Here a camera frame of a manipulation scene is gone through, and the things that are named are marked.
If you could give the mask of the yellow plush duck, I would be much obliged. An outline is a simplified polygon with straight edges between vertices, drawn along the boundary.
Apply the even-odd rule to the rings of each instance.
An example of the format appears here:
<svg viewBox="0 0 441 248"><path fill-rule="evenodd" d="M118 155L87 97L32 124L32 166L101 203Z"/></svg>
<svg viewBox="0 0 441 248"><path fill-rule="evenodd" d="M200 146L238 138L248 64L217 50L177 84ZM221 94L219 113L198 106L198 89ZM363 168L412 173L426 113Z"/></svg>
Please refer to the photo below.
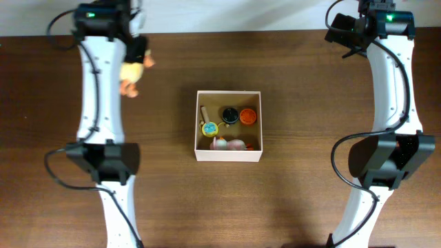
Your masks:
<svg viewBox="0 0 441 248"><path fill-rule="evenodd" d="M136 83L142 77L145 69L152 67L155 61L152 57L150 49L145 51L144 59L139 62L126 63L124 62L120 72L120 94L129 98L134 98L139 95L136 88Z"/></svg>

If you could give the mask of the yellow rattle drum toy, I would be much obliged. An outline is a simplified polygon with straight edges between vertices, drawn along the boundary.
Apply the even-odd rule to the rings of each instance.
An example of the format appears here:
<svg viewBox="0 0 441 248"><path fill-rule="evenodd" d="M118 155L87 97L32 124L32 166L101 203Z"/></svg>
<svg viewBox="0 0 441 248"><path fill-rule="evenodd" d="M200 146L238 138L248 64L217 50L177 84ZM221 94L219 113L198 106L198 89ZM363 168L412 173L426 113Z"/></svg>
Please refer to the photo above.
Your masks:
<svg viewBox="0 0 441 248"><path fill-rule="evenodd" d="M200 123L200 130L202 134L208 138L215 137L219 133L219 126L224 125L226 128L229 127L229 124L226 122L215 123L209 119L209 115L207 112L207 108L205 106L201 106L201 114L203 117L202 122Z"/></svg>

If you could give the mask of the black round disc toy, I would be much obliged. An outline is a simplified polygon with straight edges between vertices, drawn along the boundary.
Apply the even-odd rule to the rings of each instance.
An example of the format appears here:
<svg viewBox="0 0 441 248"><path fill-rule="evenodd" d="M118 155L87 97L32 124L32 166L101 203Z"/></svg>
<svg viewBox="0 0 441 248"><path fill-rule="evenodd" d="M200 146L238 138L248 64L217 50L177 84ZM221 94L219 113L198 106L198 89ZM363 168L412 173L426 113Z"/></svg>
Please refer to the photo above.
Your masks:
<svg viewBox="0 0 441 248"><path fill-rule="evenodd" d="M228 107L223 110L221 117L226 124L235 124L239 120L239 112L233 107Z"/></svg>

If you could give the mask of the white duck toy pink hat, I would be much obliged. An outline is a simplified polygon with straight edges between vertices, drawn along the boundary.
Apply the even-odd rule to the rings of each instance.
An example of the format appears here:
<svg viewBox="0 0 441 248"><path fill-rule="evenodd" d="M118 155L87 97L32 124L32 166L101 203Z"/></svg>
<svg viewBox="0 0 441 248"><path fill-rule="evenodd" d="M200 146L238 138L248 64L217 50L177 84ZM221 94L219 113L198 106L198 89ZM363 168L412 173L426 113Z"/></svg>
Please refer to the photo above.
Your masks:
<svg viewBox="0 0 441 248"><path fill-rule="evenodd" d="M211 150L222 150L222 151L253 151L254 147L252 144L246 144L244 141L239 139L233 139L230 141L225 140L223 137L214 137L209 148Z"/></svg>

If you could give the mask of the orange round disc toy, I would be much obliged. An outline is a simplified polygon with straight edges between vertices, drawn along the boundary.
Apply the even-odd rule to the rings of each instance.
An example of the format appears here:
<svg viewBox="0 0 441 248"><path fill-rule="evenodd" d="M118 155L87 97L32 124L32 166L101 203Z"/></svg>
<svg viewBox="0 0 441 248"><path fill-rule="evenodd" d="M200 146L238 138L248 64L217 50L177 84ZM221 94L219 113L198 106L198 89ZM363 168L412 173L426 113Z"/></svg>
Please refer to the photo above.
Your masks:
<svg viewBox="0 0 441 248"><path fill-rule="evenodd" d="M239 120L243 125L253 125L257 117L257 113L251 108L245 108L239 114Z"/></svg>

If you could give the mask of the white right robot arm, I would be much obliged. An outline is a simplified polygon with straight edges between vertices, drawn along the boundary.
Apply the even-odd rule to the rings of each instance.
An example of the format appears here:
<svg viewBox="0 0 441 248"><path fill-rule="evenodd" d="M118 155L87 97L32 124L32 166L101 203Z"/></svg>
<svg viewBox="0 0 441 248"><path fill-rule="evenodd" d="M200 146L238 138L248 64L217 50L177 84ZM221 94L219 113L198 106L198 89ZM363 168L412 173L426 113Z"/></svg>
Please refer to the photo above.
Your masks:
<svg viewBox="0 0 441 248"><path fill-rule="evenodd" d="M380 211L403 180L408 179L435 150L435 138L423 132L413 94L412 56L415 27L411 12L364 9L354 18L337 14L326 40L365 55L371 66L374 121L370 132L350 134L351 187L342 220L328 237L328 247L367 247Z"/></svg>

